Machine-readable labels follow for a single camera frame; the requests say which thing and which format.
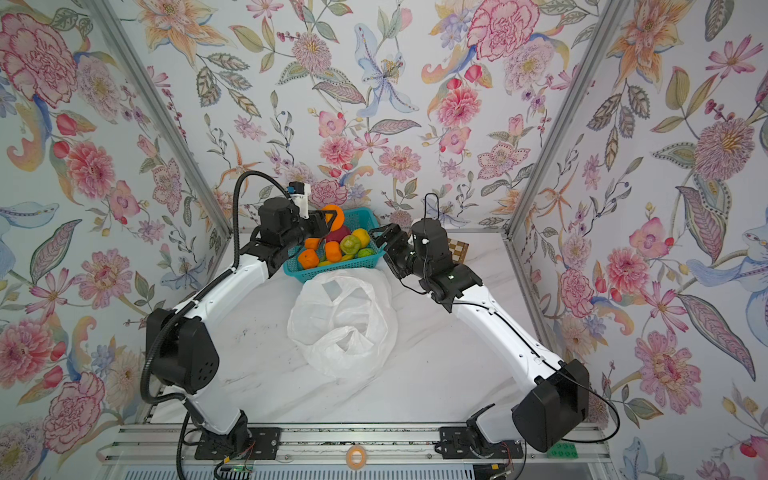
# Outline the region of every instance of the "basket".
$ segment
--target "basket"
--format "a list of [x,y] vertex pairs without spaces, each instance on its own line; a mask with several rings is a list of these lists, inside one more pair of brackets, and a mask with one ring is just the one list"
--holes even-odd
[[[371,230],[372,228],[379,226],[379,221],[376,219],[376,216],[371,209],[363,207],[344,210],[344,224],[352,231],[358,228]],[[333,265],[317,266],[315,268],[310,268],[309,270],[302,270],[301,264],[297,259],[297,251],[304,250],[304,246],[294,247],[291,249],[290,255],[293,256],[295,254],[296,256],[288,259],[288,261],[283,264],[283,271],[286,275],[295,277],[301,283],[304,283],[318,273],[329,272],[331,270],[341,270],[344,268],[375,268],[376,264],[379,262],[379,258],[384,255],[384,250],[378,248],[373,241],[368,244],[367,248],[372,249],[376,253],[363,258],[355,258],[353,260],[347,260],[346,262],[334,263]]]

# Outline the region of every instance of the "floral wallpaper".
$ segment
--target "floral wallpaper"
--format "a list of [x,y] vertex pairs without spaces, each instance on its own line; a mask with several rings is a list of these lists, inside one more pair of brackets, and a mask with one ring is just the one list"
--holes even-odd
[[[599,0],[111,2],[220,205],[257,169],[314,207],[503,226]],[[253,227],[271,195],[244,194]]]
[[768,478],[765,18],[633,0],[515,231],[626,480]]
[[223,249],[144,109],[79,2],[0,2],[4,480],[97,468],[137,421],[147,314]]

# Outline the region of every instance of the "roll of orange tape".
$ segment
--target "roll of orange tape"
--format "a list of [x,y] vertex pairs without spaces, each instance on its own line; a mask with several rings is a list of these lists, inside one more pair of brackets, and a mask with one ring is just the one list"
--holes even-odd
[[[360,461],[357,463],[352,460],[352,455],[355,453],[359,453],[361,457]],[[350,467],[352,470],[360,470],[362,467],[366,466],[366,450],[360,445],[352,445],[346,453],[346,466]]]

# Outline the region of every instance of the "checkered board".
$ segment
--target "checkered board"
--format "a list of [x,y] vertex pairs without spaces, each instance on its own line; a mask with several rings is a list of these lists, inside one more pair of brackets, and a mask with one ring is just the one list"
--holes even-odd
[[469,250],[469,243],[449,238],[448,248],[451,249],[451,253],[453,253],[454,262],[464,263],[464,259],[467,257],[467,250]]

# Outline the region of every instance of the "table surface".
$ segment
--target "table surface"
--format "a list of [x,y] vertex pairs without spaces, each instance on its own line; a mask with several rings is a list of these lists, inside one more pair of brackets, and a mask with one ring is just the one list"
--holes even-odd
[[[449,236],[469,243],[465,264],[535,335],[501,235]],[[247,240],[241,235],[241,243]],[[334,379],[306,363],[286,333],[302,284],[282,271],[243,298],[212,333],[224,388],[249,422],[462,422],[517,393],[508,367],[467,325],[403,288],[383,260],[377,268],[392,286],[399,330],[386,364],[372,378]],[[405,282],[420,290],[415,277]],[[166,402],[151,422],[181,423],[184,412],[180,402]]]

